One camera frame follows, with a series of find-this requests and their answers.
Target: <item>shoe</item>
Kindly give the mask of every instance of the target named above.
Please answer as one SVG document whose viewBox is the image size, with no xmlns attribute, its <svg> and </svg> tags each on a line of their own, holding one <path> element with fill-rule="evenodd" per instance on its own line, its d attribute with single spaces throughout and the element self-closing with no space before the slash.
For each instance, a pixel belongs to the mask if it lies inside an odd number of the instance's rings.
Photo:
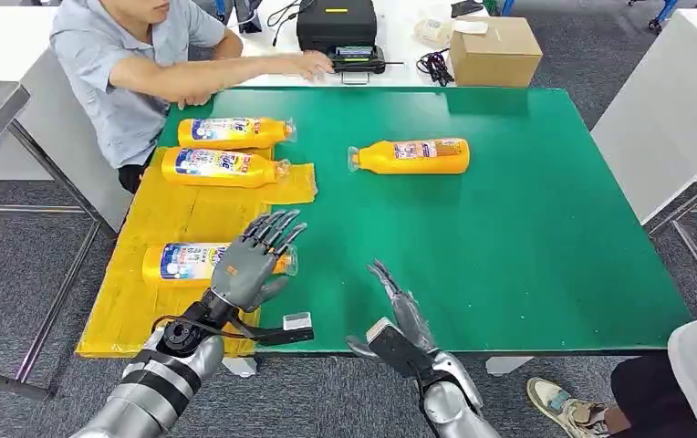
<svg viewBox="0 0 697 438">
<path fill-rule="evenodd" d="M 539 411 L 557 422 L 571 438 L 609 436 L 604 422 L 607 405 L 575 399 L 552 381 L 534 377 L 525 386 L 528 398 Z"/>
</svg>

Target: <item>black trousers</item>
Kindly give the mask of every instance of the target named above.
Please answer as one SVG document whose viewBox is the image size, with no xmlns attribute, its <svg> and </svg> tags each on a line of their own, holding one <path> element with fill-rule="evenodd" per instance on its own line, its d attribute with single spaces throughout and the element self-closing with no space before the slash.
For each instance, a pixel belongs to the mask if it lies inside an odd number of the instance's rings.
<svg viewBox="0 0 697 438">
<path fill-rule="evenodd" d="M 147 161 L 144 164 L 126 164 L 123 167 L 118 168 L 118 181 L 124 189 L 131 193 L 136 193 L 139 190 L 139 184 L 141 183 L 141 176 L 150 165 L 150 160 L 152 160 L 152 153 L 147 157 Z"/>
<path fill-rule="evenodd" d="M 611 383 L 631 424 L 613 438 L 697 438 L 697 420 L 667 355 L 626 360 L 612 371 Z"/>
</svg>

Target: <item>cardboard box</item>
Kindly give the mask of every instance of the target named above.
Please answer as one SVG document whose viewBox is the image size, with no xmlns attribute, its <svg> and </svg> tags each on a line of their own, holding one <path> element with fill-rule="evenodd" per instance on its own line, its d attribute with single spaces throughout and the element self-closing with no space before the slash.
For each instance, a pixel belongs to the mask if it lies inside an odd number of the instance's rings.
<svg viewBox="0 0 697 438">
<path fill-rule="evenodd" d="M 542 50 L 525 18 L 514 16 L 460 17 L 483 21 L 483 35 L 453 32 L 451 63 L 456 85 L 528 87 Z"/>
</svg>

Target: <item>person's leg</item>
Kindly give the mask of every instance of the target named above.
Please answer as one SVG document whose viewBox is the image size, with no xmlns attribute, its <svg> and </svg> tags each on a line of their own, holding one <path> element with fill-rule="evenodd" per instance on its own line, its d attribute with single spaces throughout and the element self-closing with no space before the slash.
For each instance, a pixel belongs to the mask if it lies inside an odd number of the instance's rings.
<svg viewBox="0 0 697 438">
<path fill-rule="evenodd" d="M 630 422 L 625 413 L 618 406 L 611 406 L 604 412 L 604 422 L 609 433 L 622 432 L 630 427 Z"/>
<path fill-rule="evenodd" d="M 572 438 L 697 437 L 697 422 L 673 375 L 668 357 L 645 356 L 620 363 L 611 375 L 616 406 L 573 398 L 555 383 L 533 378 L 526 390 L 544 415 Z M 684 435 L 665 434 L 673 428 Z"/>
<path fill-rule="evenodd" d="M 609 436 L 606 404 L 575 399 L 552 381 L 537 377 L 529 380 L 525 389 L 536 408 L 557 422 L 571 438 Z"/>
<path fill-rule="evenodd" d="M 152 153 L 142 165 L 126 164 L 118 168 L 118 181 L 120 181 L 120 185 L 129 192 L 135 194 L 136 191 L 139 190 L 141 176 L 144 174 L 144 171 L 147 170 L 147 166 L 150 165 L 151 159 Z"/>
</svg>

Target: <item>floor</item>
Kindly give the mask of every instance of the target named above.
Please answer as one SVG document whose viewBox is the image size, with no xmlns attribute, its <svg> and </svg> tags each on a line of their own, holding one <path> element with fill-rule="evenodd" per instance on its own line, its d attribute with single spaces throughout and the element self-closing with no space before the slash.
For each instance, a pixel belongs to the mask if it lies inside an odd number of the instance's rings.
<svg viewBox="0 0 697 438">
<path fill-rule="evenodd" d="M 690 6 L 693 1 L 680 1 Z M 645 30 L 661 2 L 627 8 L 622 0 L 518 0 L 545 52 L 535 86 L 568 90 L 592 127 L 654 40 Z M 697 187 L 684 194 L 689 196 Z M 0 203 L 68 203 L 47 182 L 0 182 Z M 684 220 L 697 241 L 697 215 Z M 47 310 L 53 291 L 89 226 L 75 216 L 0 216 L 0 372 L 12 374 Z M 681 240 L 666 230 L 655 245 L 697 318 L 697 267 Z M 117 384 L 124 360 L 73 355 L 93 305 L 112 243 L 98 238 L 72 288 L 33 372 L 32 381 L 57 388 L 52 401 L 0 393 L 0 437 L 69 436 Z M 534 359 L 493 377 L 484 359 L 462 361 L 483 393 L 485 413 L 504 437 L 559 437 L 536 412 L 525 381 L 542 376 L 586 399 L 611 398 L 609 373 L 625 358 Z M 188 408 L 173 437 L 428 437 L 412 386 L 387 368 L 351 358 L 264 358 L 257 376 L 221 371 Z"/>
</svg>

